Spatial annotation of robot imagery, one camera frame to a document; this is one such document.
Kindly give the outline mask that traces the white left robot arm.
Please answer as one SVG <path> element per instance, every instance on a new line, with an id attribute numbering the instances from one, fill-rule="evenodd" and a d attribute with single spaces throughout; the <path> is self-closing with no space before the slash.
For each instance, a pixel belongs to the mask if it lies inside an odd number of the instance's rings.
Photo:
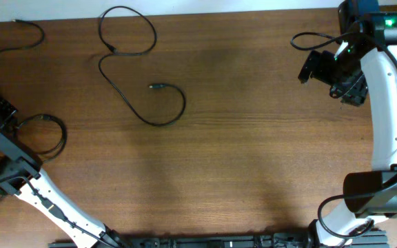
<path id="1" fill-rule="evenodd" d="M 78 208 L 52 182 L 37 154 L 6 132 L 16 111 L 0 101 L 0 195 L 16 196 L 38 209 L 76 247 L 128 247 L 116 231 Z"/>

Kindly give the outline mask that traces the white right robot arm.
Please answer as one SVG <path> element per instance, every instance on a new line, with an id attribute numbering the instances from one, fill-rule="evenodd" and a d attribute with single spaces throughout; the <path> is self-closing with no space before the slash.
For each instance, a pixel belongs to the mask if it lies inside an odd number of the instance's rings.
<path id="1" fill-rule="evenodd" d="M 397 218 L 397 12 L 383 12 L 377 1 L 344 1 L 338 7 L 340 35 L 309 48 L 298 76 L 317 79 L 329 95 L 353 106 L 369 102 L 373 125 L 371 170 L 350 173 L 337 206 L 319 211 L 304 247 L 386 247 L 376 224 Z"/>

